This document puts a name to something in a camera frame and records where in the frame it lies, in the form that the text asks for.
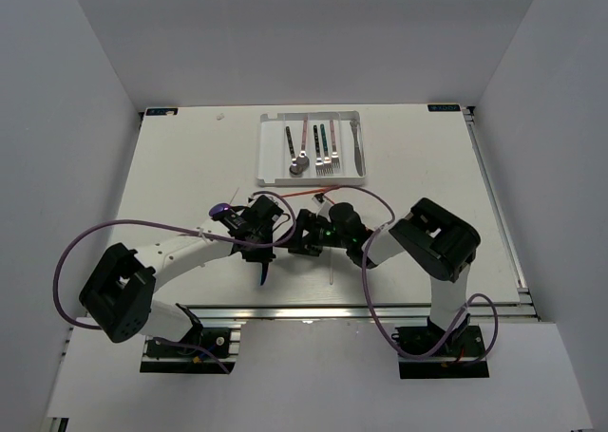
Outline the iridescent purple spoon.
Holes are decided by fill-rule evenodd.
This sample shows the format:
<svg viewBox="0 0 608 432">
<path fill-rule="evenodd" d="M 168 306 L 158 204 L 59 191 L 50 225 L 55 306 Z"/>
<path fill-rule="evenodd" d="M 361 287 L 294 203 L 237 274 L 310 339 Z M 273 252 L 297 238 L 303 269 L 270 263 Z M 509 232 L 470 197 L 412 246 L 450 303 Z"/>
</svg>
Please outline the iridescent purple spoon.
<svg viewBox="0 0 608 432">
<path fill-rule="evenodd" d="M 215 221 L 220 221 L 226 218 L 238 217 L 238 214 L 230 204 L 219 203 L 210 209 L 209 217 Z"/>
</svg>

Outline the iridescent rainbow knife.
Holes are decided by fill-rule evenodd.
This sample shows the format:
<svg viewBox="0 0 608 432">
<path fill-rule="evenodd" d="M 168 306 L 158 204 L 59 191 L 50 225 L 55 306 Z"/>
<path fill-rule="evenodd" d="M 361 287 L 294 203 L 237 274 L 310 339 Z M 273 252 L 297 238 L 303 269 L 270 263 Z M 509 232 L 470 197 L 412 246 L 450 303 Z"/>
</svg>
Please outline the iridescent rainbow knife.
<svg viewBox="0 0 608 432">
<path fill-rule="evenodd" d="M 261 271 L 260 271 L 260 280 L 259 285 L 263 286 L 267 280 L 270 264 L 272 263 L 271 259 L 264 260 L 260 263 Z"/>
</svg>

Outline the teal handle fork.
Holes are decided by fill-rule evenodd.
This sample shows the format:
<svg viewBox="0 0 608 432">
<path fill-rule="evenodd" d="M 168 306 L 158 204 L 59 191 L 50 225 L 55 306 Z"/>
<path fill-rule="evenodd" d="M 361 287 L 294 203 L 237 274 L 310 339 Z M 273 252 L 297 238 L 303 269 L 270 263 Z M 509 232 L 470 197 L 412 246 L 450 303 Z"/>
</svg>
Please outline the teal handle fork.
<svg viewBox="0 0 608 432">
<path fill-rule="evenodd" d="M 326 176 L 328 176 L 333 173 L 333 164 L 332 164 L 332 158 L 331 158 L 331 154 L 330 154 L 329 146 L 328 146 L 328 142 L 327 142 L 325 125 L 323 123 L 320 124 L 320 130 L 321 130 L 321 141 L 322 141 L 323 156 L 324 156 L 324 159 L 323 159 L 324 174 Z"/>
</svg>

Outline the black handle spoon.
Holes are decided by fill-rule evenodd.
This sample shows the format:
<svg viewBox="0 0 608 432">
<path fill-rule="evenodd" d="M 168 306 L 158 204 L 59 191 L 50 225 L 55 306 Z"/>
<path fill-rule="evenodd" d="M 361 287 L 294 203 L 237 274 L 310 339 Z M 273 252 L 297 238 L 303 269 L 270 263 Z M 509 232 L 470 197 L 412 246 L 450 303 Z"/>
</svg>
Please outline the black handle spoon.
<svg viewBox="0 0 608 432">
<path fill-rule="evenodd" d="M 288 144 L 288 150 L 291 156 L 291 165 L 289 167 L 289 173 L 293 177 L 300 177 L 305 169 L 308 167 L 308 161 L 295 153 L 295 147 L 289 126 L 285 127 L 285 134 Z"/>
</svg>

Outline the black handle fork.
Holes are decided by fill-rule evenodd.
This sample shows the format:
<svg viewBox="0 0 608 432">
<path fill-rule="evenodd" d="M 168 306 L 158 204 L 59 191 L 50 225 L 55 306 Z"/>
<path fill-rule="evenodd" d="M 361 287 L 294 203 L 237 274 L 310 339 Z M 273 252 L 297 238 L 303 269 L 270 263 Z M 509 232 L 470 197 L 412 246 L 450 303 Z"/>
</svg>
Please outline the black handle fork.
<svg viewBox="0 0 608 432">
<path fill-rule="evenodd" d="M 318 133 L 318 128 L 317 128 L 316 124 L 313 126 L 313 139 L 314 139 L 314 149 L 315 149 L 315 156 L 316 156 L 315 171 L 319 177 L 322 177 L 324 175 L 325 165 L 324 165 L 323 156 L 321 154 L 319 133 Z"/>
</svg>

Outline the pink handle fork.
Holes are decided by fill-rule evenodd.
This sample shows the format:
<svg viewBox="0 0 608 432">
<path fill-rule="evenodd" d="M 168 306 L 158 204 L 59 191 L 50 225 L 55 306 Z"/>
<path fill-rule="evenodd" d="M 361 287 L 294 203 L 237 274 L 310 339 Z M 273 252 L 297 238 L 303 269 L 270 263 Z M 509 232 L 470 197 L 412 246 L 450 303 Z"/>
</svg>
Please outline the pink handle fork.
<svg viewBox="0 0 608 432">
<path fill-rule="evenodd" d="M 334 172 L 339 172 L 341 169 L 339 153 L 337 149 L 336 133 L 334 127 L 334 120 L 330 120 L 330 136 L 332 144 L 332 169 Z"/>
</svg>

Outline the silver ornate knife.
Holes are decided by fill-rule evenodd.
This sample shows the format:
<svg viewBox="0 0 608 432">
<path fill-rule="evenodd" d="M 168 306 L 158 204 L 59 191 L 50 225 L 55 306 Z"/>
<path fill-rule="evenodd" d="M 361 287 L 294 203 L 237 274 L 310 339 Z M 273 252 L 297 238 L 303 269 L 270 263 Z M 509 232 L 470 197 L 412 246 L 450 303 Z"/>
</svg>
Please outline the silver ornate knife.
<svg viewBox="0 0 608 432">
<path fill-rule="evenodd" d="M 355 168 L 356 168 L 357 174 L 360 177 L 364 177 L 365 168 L 364 168 L 364 161 L 363 161 L 363 152 L 362 152 L 361 144 L 360 144 L 360 140 L 359 140 L 359 120 L 352 119 L 350 121 L 350 126 L 351 126 L 351 133 L 353 136 L 353 157 L 354 157 Z"/>
</svg>

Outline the pink handle spoon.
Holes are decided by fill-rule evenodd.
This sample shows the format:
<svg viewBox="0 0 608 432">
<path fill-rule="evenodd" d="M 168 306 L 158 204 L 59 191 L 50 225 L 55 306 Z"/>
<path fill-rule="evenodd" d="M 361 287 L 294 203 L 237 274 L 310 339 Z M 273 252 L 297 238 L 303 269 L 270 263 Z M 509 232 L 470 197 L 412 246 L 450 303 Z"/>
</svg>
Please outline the pink handle spoon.
<svg viewBox="0 0 608 432">
<path fill-rule="evenodd" d="M 303 119 L 301 130 L 300 152 L 295 156 L 294 164 L 298 167 L 298 171 L 302 174 L 310 165 L 310 159 L 307 154 L 308 140 L 308 118 Z"/>
</svg>

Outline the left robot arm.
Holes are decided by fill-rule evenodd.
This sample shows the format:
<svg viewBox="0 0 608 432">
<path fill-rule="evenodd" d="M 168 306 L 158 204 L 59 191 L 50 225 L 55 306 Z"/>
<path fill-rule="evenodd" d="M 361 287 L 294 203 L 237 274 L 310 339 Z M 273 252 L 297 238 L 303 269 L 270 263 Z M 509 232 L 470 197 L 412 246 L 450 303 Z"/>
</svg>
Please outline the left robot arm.
<svg viewBox="0 0 608 432">
<path fill-rule="evenodd" d="M 198 228 L 152 245 L 129 249 L 116 243 L 105 250 L 79 300 L 113 343 L 141 334 L 192 354 L 200 346 L 199 318 L 184 305 L 156 300 L 155 293 L 211 261 L 236 253 L 270 255 L 282 215 L 274 200 L 260 196 L 247 206 L 218 204 Z"/>
</svg>

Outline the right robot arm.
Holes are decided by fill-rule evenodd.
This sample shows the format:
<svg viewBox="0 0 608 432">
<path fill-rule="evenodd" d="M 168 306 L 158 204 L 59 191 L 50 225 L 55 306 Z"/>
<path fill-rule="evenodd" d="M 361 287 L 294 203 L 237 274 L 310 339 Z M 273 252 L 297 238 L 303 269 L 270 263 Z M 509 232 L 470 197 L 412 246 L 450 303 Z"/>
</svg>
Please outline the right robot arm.
<svg viewBox="0 0 608 432">
<path fill-rule="evenodd" d="M 325 247 L 346 251 L 358 267 L 372 235 L 353 206 L 346 202 L 325 205 L 314 214 L 299 212 L 295 232 L 283 247 L 292 254 L 318 256 Z M 381 230 L 372 241 L 367 267 L 373 269 L 396 255 L 407 253 L 429 275 L 431 306 L 428 340 L 438 353 L 448 355 L 464 341 L 468 313 L 466 283 L 481 236 L 469 223 L 428 198 L 421 198 L 409 213 Z"/>
</svg>

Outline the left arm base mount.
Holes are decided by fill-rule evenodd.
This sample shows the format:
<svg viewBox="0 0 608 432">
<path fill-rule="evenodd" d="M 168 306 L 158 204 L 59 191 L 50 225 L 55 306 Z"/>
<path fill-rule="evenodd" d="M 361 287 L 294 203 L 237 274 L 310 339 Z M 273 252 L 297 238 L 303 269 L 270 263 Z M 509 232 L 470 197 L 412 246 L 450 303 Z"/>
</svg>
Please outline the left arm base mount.
<svg viewBox="0 0 608 432">
<path fill-rule="evenodd" d="M 227 327 L 203 328 L 179 346 L 147 338 L 140 373 L 227 375 L 236 365 L 238 338 L 238 332 Z"/>
</svg>

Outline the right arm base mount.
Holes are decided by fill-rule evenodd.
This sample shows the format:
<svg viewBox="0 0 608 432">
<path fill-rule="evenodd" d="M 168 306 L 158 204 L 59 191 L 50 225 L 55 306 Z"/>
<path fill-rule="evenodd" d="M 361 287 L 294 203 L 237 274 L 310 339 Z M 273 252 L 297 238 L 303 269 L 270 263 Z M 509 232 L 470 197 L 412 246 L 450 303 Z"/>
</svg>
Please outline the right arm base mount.
<svg viewBox="0 0 608 432">
<path fill-rule="evenodd" d="M 437 337 L 427 327 L 400 327 L 391 335 L 405 352 L 419 354 L 433 347 Z M 398 357 L 402 380 L 486 379 L 490 376 L 486 360 L 473 361 L 485 353 L 479 326 L 468 326 L 454 343 L 446 342 L 424 361 Z"/>
</svg>

